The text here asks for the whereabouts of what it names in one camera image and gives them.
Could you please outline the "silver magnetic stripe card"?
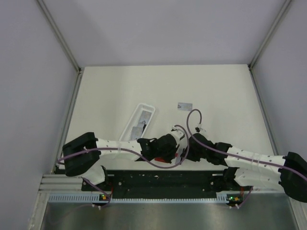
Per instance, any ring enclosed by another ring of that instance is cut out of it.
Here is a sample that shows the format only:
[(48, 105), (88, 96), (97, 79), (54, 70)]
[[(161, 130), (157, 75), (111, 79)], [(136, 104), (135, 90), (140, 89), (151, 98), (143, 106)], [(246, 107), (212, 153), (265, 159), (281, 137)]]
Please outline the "silver magnetic stripe card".
[(182, 164), (182, 155), (183, 155), (183, 153), (177, 153), (176, 154), (176, 157), (175, 157), (175, 164), (179, 164), (179, 165), (181, 165)]

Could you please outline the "red leather card holder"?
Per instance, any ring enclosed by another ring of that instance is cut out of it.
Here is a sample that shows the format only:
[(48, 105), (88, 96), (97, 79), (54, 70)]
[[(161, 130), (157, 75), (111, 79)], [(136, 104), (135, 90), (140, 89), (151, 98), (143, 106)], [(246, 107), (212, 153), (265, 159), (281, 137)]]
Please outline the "red leather card holder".
[(169, 163), (168, 160), (165, 160), (165, 159), (162, 158), (162, 157), (157, 157), (157, 158), (155, 158), (154, 160), (155, 160), (155, 161), (158, 161), (158, 162)]

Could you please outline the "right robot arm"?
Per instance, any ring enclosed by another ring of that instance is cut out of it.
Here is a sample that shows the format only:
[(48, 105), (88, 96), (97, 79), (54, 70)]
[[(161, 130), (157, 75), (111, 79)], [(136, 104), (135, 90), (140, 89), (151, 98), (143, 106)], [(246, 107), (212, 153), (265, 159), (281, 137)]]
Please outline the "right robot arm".
[(253, 186), (284, 192), (290, 198), (307, 201), (307, 162), (297, 153), (263, 155), (236, 148), (228, 143), (212, 143), (200, 133), (189, 138), (187, 159), (205, 159), (227, 167), (224, 184), (234, 190)]

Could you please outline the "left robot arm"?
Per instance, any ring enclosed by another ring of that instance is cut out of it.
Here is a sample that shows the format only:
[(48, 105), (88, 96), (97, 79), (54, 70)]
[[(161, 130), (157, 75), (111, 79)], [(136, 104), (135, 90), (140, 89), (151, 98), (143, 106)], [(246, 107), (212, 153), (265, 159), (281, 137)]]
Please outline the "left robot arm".
[(101, 157), (129, 161), (152, 161), (161, 158), (170, 163), (184, 137), (183, 132), (173, 129), (160, 138), (111, 141), (97, 138), (93, 132), (87, 132), (62, 147), (65, 175), (81, 176), (98, 190), (104, 190), (109, 179)]

